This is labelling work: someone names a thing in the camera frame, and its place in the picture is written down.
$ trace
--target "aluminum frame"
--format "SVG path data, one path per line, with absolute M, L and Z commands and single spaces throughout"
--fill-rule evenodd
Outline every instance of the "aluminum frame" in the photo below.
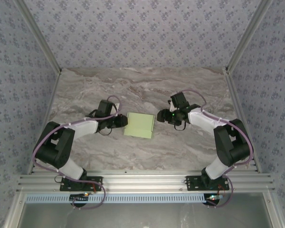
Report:
M 243 110 L 235 91 L 232 77 L 230 77 L 228 73 L 225 73 L 225 76 L 236 114 L 243 121 L 247 129 L 248 136 L 251 137 Z M 50 107 L 56 92 L 57 82 L 58 79 L 55 83 L 55 89 L 51 96 L 50 105 L 47 110 L 44 123 L 48 121 Z M 261 172 L 261 166 L 257 158 L 257 153 L 255 152 L 255 157 L 249 166 L 234 169 L 228 174 L 228 176 L 234 184 L 235 194 L 262 192 L 273 227 L 285 228 L 285 218 L 277 199 L 273 178 L 271 174 Z M 17 192 L 6 218 L 4 228 L 15 228 L 18 226 L 25 200 L 29 194 L 61 194 L 59 191 L 60 185 L 54 182 L 55 174 L 48 171 L 33 169 L 32 163 L 29 167 L 28 173 L 28 175 L 20 176 Z M 89 171 L 88 175 L 103 176 L 104 187 L 108 194 L 190 194 L 190 191 L 187 191 L 186 185 L 183 183 L 185 176 L 200 175 L 200 171 Z M 213 191 L 195 191 L 192 193 L 210 192 L 212 193 Z
M 23 16 L 24 21 L 27 23 L 30 31 L 34 35 L 49 64 L 56 73 L 60 73 L 59 64 L 24 0 L 14 0 L 14 3 L 20 11 L 20 14 Z
M 248 26 L 246 27 L 246 30 L 241 37 L 241 40 L 239 41 L 235 51 L 233 52 L 227 68 L 228 68 L 228 73 L 231 74 L 232 71 L 235 69 L 237 63 L 241 59 L 244 50 L 248 46 L 249 42 L 252 39 L 253 34 L 257 30 L 258 26 L 263 20 L 263 17 L 265 16 L 268 8 L 270 7 L 271 3 L 273 0 L 261 0 L 259 5 L 256 8 L 256 11 L 254 12 Z
M 185 176 L 200 175 L 200 171 L 88 171 L 88 175 L 104 177 L 104 187 L 110 194 L 128 193 L 178 193 L 196 194 L 213 193 L 215 191 L 187 191 L 183 182 Z M 30 194 L 61 194 L 60 184 L 54 181 L 54 173 L 48 171 L 35 171 L 29 175 L 22 175 L 17 186 L 10 213 L 4 228 L 18 226 L 25 199 Z M 275 187 L 270 174 L 258 173 L 252 170 L 235 170 L 228 175 L 234 185 L 234 193 L 273 192 Z M 282 228 L 274 217 L 270 216 L 275 228 Z

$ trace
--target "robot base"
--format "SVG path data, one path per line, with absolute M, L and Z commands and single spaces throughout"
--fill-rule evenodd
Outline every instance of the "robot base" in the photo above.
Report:
M 225 190 L 229 190 L 229 184 L 227 178 L 217 178 L 215 179 L 215 184 L 212 184 L 211 187 L 206 187 L 203 183 L 201 176 L 186 176 L 184 183 L 187 185 L 188 191 L 204 191 L 204 190 L 222 190 L 222 186 Z
M 85 181 L 96 181 L 103 184 L 103 177 L 86 177 Z M 66 178 L 61 179 L 60 191 L 101 191 L 101 187 L 96 184 L 74 182 Z

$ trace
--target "floral wallpaper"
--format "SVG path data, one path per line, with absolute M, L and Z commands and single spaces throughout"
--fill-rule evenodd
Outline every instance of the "floral wallpaper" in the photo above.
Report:
M 285 0 L 275 0 L 232 73 L 264 172 L 285 213 Z
M 56 74 L 12 0 L 0 0 L 0 228 L 32 148 Z
M 226 66 L 259 0 L 25 0 L 63 67 Z

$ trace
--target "marble surface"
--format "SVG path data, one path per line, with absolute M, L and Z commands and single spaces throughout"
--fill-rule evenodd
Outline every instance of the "marble surface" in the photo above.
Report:
M 206 110 L 224 118 L 235 113 L 223 70 L 219 68 L 69 68 L 63 69 L 50 120 L 66 123 L 83 118 L 109 95 L 120 97 L 121 113 L 157 115 L 176 92 L 193 88 L 206 98 Z M 190 104 L 202 104 L 185 93 Z M 201 170 L 215 156 L 214 138 L 194 126 L 176 131 L 173 125 L 154 123 L 152 139 L 124 136 L 113 129 L 109 136 L 90 134 L 73 142 L 71 158 L 88 170 Z

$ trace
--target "robotic arm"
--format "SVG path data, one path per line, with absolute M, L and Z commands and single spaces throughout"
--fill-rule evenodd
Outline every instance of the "robotic arm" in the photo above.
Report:
M 201 182 L 205 189 L 212 190 L 222 180 L 222 175 L 227 172 L 236 162 L 250 155 L 249 146 L 245 138 L 231 125 L 238 127 L 247 135 L 243 123 L 239 119 L 232 121 L 221 119 L 204 110 L 197 104 L 189 105 L 182 92 L 171 96 L 168 101 L 170 109 L 159 111 L 157 120 L 167 121 L 175 126 L 187 124 L 198 126 L 215 138 L 217 157 L 201 172 Z
M 84 120 L 79 121 L 77 124 L 66 125 L 50 135 L 37 151 L 36 158 L 52 165 L 59 173 L 63 173 L 72 179 L 86 180 L 86 171 L 70 158 L 73 140 L 87 134 L 98 133 L 106 127 L 113 129 L 126 126 L 128 118 L 122 114 L 105 119 L 105 117 L 111 115 L 113 109 L 117 112 L 117 107 L 114 103 L 102 100 L 98 109 L 87 115 Z M 102 118 L 102 120 L 91 120 L 91 118 Z M 58 123 L 49 122 L 42 132 L 37 145 L 40 144 L 46 135 L 59 126 L 60 124 Z

